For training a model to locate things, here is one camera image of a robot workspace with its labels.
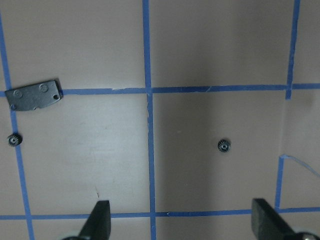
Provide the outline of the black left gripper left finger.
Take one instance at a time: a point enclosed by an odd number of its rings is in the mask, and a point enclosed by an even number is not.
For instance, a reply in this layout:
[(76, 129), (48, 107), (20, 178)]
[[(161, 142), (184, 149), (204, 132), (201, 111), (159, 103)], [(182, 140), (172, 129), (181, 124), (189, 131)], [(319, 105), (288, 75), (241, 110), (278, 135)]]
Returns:
[(78, 235), (63, 240), (108, 240), (111, 235), (111, 209), (108, 200), (99, 200)]

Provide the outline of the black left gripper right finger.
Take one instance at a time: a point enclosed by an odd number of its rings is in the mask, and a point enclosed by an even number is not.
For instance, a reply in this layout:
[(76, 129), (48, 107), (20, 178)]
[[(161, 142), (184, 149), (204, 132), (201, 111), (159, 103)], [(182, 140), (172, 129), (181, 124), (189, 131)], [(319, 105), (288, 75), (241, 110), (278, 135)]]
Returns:
[(294, 231), (263, 198), (251, 201), (251, 230), (257, 240), (318, 240), (307, 231)]

